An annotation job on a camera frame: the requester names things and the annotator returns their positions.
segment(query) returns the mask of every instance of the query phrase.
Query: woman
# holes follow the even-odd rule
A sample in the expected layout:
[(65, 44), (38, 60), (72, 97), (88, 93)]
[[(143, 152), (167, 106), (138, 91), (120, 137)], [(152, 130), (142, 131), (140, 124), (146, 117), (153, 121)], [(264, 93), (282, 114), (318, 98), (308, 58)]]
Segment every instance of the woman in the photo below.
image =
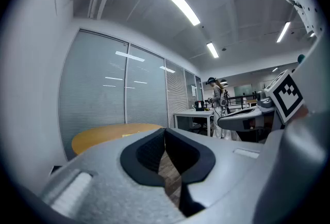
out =
[(218, 119), (227, 114), (225, 109), (225, 98), (223, 95), (224, 89), (219, 80), (210, 77), (206, 84), (209, 84), (213, 88), (213, 97), (208, 98), (208, 101), (213, 104), (214, 108), (213, 137), (241, 140), (236, 131), (224, 130), (218, 126)]

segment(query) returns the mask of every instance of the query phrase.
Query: round table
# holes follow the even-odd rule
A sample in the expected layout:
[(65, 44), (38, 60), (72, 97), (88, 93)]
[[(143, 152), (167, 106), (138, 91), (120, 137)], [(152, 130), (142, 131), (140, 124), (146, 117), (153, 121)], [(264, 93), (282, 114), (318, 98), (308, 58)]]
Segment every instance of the round table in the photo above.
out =
[(120, 139), (123, 135), (160, 129), (162, 126), (146, 123), (115, 124), (96, 127), (80, 132), (72, 140), (72, 149), (76, 154), (81, 154), (89, 147), (100, 143)]

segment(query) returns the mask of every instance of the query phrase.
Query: fluorescent light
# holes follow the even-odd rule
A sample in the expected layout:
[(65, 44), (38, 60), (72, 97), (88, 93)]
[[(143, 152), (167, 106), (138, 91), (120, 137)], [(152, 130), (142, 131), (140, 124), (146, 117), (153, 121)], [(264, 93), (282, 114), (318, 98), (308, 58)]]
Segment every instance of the fluorescent light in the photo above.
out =
[(164, 67), (164, 66), (161, 66), (161, 67), (159, 67), (160, 69), (164, 69), (164, 70), (166, 70), (166, 71), (168, 71), (168, 72), (170, 72), (170, 73), (175, 73), (175, 71), (173, 71), (173, 70), (171, 70), (171, 69), (169, 69), (169, 68), (166, 68), (166, 67)]
[(200, 20), (198, 19), (194, 11), (192, 11), (192, 9), (189, 7), (189, 5), (185, 0), (172, 0), (172, 1), (186, 15), (186, 17), (190, 20), (192, 25), (196, 26), (200, 24)]
[(113, 77), (105, 77), (105, 78), (107, 78), (107, 79), (114, 79), (114, 80), (122, 80), (120, 78), (113, 78)]
[(136, 56), (133, 56), (133, 55), (129, 55), (127, 53), (122, 53), (122, 52), (116, 52), (117, 55), (120, 55), (120, 56), (125, 56), (125, 57), (128, 57), (130, 59), (133, 59), (133, 60), (136, 60), (136, 61), (145, 61), (144, 59), (141, 59), (139, 57), (136, 57)]
[(285, 32), (287, 32), (287, 30), (288, 30), (288, 28), (289, 28), (289, 26), (290, 26), (290, 23), (291, 23), (291, 22), (287, 22), (287, 23), (285, 23), (285, 26), (284, 26), (284, 28), (283, 28), (283, 30), (282, 30), (282, 33), (280, 34), (280, 36), (279, 36), (279, 38), (278, 38), (278, 40), (277, 40), (277, 43), (280, 42), (280, 41), (282, 40), (282, 38), (284, 37), (284, 34), (285, 34)]
[(211, 53), (212, 53), (212, 55), (213, 55), (214, 58), (218, 58), (219, 57), (219, 55), (218, 55), (218, 53), (216, 51), (216, 48), (215, 48), (215, 46), (213, 45), (212, 42), (207, 43), (206, 46), (209, 48), (209, 50), (211, 51)]

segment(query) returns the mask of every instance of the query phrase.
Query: white wall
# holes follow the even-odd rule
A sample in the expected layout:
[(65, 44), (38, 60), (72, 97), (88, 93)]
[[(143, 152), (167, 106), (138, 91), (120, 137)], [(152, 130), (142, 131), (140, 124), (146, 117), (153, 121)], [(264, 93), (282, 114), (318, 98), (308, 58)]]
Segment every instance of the white wall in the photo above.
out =
[[(224, 87), (225, 90), (229, 93), (231, 97), (235, 96), (234, 87), (233, 86), (226, 86)], [(213, 94), (213, 89), (210, 85), (204, 86), (204, 98), (205, 100), (208, 99), (208, 97), (211, 97)]]
[(58, 0), (56, 9), (55, 0), (15, 0), (1, 36), (2, 151), (13, 179), (34, 193), (53, 165), (66, 163), (58, 128), (58, 82), (50, 77), (61, 71), (54, 54), (72, 14), (70, 0)]

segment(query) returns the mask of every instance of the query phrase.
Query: window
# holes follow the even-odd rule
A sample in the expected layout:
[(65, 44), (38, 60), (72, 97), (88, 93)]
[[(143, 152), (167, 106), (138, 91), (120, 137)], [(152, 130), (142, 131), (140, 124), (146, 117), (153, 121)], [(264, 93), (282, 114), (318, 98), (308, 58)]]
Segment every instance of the window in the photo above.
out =
[(197, 76), (196, 76), (196, 86), (197, 86), (198, 101), (203, 101), (202, 82), (201, 79)]
[(59, 122), (68, 159), (71, 142), (93, 127), (125, 123), (124, 78), (128, 43), (80, 31), (64, 64), (59, 93)]
[(185, 70), (186, 86), (187, 86), (187, 97), (188, 97), (188, 108), (192, 108), (192, 105), (197, 101), (197, 88), (195, 86), (195, 76)]
[(188, 109), (185, 73), (183, 68), (168, 60), (166, 68), (169, 127), (175, 127), (174, 114)]
[(127, 64), (127, 122), (167, 127), (164, 59), (133, 45), (129, 54), (135, 58)]

